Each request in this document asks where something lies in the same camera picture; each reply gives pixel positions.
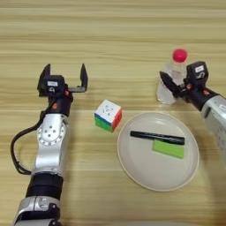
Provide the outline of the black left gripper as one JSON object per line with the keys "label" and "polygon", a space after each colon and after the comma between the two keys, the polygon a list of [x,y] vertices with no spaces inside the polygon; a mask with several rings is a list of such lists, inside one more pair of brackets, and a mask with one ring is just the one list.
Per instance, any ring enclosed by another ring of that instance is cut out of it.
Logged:
{"label": "black left gripper", "polygon": [[[47,64],[40,77],[38,82],[38,88],[42,87],[44,78],[50,75],[50,64]],[[49,114],[61,114],[65,116],[70,115],[71,104],[73,102],[73,93],[85,93],[87,90],[88,76],[85,65],[81,65],[80,69],[80,87],[65,87],[64,91],[61,94],[58,94],[55,97],[49,97],[49,104],[51,107],[48,109]]]}

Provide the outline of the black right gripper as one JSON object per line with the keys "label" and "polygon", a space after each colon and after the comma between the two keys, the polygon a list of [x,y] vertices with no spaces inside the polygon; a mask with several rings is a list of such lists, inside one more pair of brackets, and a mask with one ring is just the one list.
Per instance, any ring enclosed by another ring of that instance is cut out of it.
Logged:
{"label": "black right gripper", "polygon": [[177,85],[171,76],[166,72],[160,72],[161,80],[175,98],[181,97],[184,101],[192,104],[198,111],[201,111],[204,104],[217,93],[207,87],[195,87],[191,83]]}

